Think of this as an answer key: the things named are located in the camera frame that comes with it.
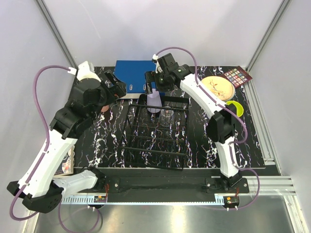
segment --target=metal floor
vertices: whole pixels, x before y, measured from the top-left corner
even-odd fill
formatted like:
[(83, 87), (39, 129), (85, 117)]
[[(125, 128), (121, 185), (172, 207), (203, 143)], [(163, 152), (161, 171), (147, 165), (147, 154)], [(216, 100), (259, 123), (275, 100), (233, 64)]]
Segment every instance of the metal floor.
[[(241, 204), (250, 202), (241, 196)], [(74, 232), (89, 230), (97, 219), (90, 209), (72, 215), (81, 205), (62, 205), (62, 219)], [(104, 206), (95, 233), (293, 233), (282, 196), (260, 196), (244, 210), (215, 211), (201, 206)], [(35, 233), (65, 232), (57, 210), (40, 214)]]

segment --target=card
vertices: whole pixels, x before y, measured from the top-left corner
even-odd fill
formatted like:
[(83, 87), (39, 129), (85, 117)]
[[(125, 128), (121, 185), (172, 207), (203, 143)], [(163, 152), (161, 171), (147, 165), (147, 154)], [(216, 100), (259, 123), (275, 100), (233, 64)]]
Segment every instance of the card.
[(234, 85), (235, 88), (253, 79), (241, 67), (233, 67), (231, 70), (227, 71), (225, 74), (220, 76), (229, 80)]

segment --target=metal bracket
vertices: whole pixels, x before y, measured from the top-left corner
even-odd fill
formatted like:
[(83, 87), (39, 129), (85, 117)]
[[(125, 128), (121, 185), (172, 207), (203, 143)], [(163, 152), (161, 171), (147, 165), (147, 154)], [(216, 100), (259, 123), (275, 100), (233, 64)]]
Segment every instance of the metal bracket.
[(237, 193), (249, 193), (248, 182), (246, 178), (242, 178), (229, 190), (224, 190), (221, 187), (221, 178), (206, 178), (205, 179), (206, 192), (214, 194), (237, 194)]
[(293, 224), (295, 233), (308, 233), (308, 227), (303, 217), (297, 196), (284, 196), (285, 204)]

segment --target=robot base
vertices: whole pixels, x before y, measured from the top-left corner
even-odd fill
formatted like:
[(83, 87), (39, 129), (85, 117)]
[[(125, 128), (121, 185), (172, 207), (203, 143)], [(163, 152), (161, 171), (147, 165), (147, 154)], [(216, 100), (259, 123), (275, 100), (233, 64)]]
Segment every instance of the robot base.
[(205, 188), (207, 193), (212, 194), (237, 194), (237, 193), (249, 193), (249, 187), (246, 178), (241, 178), (237, 183), (231, 187), (224, 187), (223, 178), (206, 178)]

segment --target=yellow lid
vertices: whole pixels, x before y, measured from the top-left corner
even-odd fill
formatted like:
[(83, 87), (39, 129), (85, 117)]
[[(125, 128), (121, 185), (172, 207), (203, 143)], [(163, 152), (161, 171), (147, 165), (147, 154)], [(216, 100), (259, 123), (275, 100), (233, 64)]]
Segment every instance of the yellow lid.
[(235, 95), (234, 85), (225, 78), (208, 76), (202, 79), (202, 83), (222, 101), (228, 101)]

